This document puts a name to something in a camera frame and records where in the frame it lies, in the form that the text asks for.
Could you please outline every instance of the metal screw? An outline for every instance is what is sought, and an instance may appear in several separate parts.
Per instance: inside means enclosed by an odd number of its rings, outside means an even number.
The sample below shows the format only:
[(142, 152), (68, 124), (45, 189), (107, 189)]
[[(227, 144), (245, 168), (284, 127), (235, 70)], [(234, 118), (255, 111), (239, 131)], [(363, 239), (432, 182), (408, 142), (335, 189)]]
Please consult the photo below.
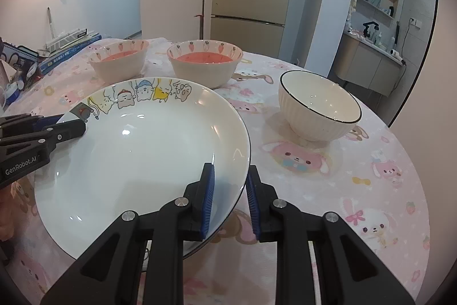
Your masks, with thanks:
[(126, 211), (122, 214), (122, 220), (132, 221), (135, 218), (135, 213), (133, 211)]
[(335, 223), (338, 221), (339, 217), (335, 212), (328, 212), (325, 214), (325, 219), (331, 223)]
[(189, 204), (189, 199), (186, 197), (179, 197), (175, 199), (175, 205), (178, 207), (185, 207)]
[(275, 199), (273, 201), (273, 206), (275, 206), (276, 208), (284, 208), (285, 206), (287, 206), (287, 202), (283, 199)]

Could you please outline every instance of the bathroom vanity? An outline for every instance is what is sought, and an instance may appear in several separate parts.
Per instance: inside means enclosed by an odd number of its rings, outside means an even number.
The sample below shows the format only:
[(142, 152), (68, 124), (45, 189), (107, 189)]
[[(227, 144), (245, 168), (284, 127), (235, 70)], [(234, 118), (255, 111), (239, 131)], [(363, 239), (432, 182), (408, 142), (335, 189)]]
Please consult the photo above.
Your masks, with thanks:
[(357, 35), (343, 32), (333, 71), (342, 80), (389, 96), (402, 65), (389, 53)]

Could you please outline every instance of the red liquid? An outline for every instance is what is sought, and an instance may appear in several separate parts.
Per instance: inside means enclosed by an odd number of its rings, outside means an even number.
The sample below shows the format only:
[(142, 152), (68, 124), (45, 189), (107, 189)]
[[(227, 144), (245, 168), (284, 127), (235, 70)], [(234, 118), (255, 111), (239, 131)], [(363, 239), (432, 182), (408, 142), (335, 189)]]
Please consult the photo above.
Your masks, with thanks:
[(215, 52), (194, 52), (178, 57), (180, 61), (215, 64), (233, 61), (230, 57)]
[(110, 61), (110, 60), (116, 60), (117, 58), (125, 57), (128, 55), (132, 55), (134, 53), (137, 53), (138, 51), (125, 51), (125, 52), (119, 52), (115, 53), (114, 55), (108, 56), (106, 59), (103, 59), (103, 61)]

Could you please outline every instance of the cable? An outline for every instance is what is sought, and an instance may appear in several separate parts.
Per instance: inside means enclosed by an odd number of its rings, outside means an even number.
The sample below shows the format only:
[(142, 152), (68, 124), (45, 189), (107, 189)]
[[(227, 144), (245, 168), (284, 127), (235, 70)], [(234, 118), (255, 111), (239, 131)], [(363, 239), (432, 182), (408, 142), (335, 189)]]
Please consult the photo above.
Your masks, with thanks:
[[(408, 36), (408, 33), (410, 32), (410, 27), (411, 27), (411, 20), (413, 18), (410, 17), (409, 21), (408, 21), (408, 30), (406, 31), (406, 34), (404, 36), (404, 39), (403, 39), (403, 45), (401, 46), (401, 56), (403, 56), (403, 47), (404, 47), (404, 43), (406, 42), (406, 37)], [(400, 82), (401, 82), (401, 79), (403, 78), (404, 74), (406, 73), (406, 61), (403, 59), (403, 64), (404, 64), (404, 70), (403, 70), (403, 74), (401, 75), (400, 79), (398, 80), (397, 84), (394, 85), (394, 88), (392, 88), (392, 91), (390, 91), (390, 93), (394, 92), (397, 87), (399, 86)]]

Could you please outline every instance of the ceramic bowl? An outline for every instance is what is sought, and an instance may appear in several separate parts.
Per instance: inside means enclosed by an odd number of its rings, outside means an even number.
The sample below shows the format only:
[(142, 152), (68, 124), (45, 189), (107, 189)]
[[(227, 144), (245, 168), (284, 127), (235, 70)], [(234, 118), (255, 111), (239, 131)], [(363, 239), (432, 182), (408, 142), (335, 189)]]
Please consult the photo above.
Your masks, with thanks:
[(105, 82), (122, 82), (140, 74), (148, 47), (141, 39), (116, 42), (90, 54), (89, 62)]
[(362, 118), (355, 98), (339, 85), (303, 70), (280, 78), (279, 106), (292, 130), (310, 141), (331, 141), (347, 134)]
[[(214, 164), (210, 237), (235, 207), (250, 164), (248, 131), (216, 92), (170, 78), (143, 78), (99, 90), (59, 122), (86, 120), (85, 134), (57, 145), (36, 175), (40, 217), (77, 258), (124, 211), (158, 211)], [(188, 242), (184, 255), (202, 242)]]
[[(203, 53), (205, 55), (211, 54), (216, 61), (227, 61), (207, 63), (182, 60), (186, 55), (192, 57), (190, 54), (199, 54), (203, 56)], [(167, 55), (178, 78), (214, 89), (229, 81), (236, 66), (243, 58), (243, 51), (230, 43), (198, 40), (176, 43), (168, 49)]]

